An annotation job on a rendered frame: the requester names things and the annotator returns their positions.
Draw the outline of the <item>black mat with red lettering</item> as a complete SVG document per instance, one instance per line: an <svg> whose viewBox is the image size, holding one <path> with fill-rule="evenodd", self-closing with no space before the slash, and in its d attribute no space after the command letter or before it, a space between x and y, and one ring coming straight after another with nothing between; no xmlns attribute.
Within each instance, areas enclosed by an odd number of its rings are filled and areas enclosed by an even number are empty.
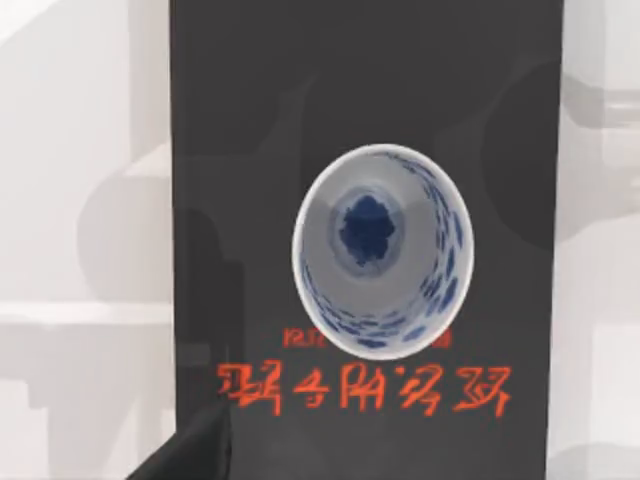
<svg viewBox="0 0 640 480"><path fill-rule="evenodd" d="M176 417L239 401L215 480L545 480L562 0L170 0ZM359 364L290 261L315 177L394 143L457 183L441 348Z"/></svg>

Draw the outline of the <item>white and blue porcelain cup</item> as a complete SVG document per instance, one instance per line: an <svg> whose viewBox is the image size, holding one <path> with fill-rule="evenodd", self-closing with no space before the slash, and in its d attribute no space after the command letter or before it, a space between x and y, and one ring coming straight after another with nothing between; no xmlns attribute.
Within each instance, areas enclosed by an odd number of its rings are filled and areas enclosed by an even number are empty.
<svg viewBox="0 0 640 480"><path fill-rule="evenodd" d="M416 354L453 323L474 270L474 233L452 179L411 148L372 144L327 166L292 235L296 289L315 327L356 357Z"/></svg>

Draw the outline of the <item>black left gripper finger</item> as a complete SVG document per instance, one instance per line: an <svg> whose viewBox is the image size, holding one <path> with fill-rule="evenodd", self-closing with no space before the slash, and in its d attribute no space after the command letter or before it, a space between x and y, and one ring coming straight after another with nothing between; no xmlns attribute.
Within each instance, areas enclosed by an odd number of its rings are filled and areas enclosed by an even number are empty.
<svg viewBox="0 0 640 480"><path fill-rule="evenodd" d="M125 480L229 480L231 409L217 402L202 409Z"/></svg>

